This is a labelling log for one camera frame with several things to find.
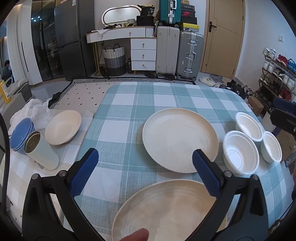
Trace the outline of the person's right hand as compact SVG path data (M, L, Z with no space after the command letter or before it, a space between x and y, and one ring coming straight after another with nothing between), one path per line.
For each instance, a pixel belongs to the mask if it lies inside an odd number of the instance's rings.
M295 196L295 189L296 189L296 170L295 169L293 171L292 178L293 178L292 199L294 199L293 197Z

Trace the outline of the person's left hand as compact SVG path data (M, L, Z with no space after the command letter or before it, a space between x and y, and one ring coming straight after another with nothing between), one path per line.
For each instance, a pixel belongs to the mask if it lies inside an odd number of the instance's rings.
M122 238L120 241L147 241L149 238L149 231L146 228L141 228L132 234Z

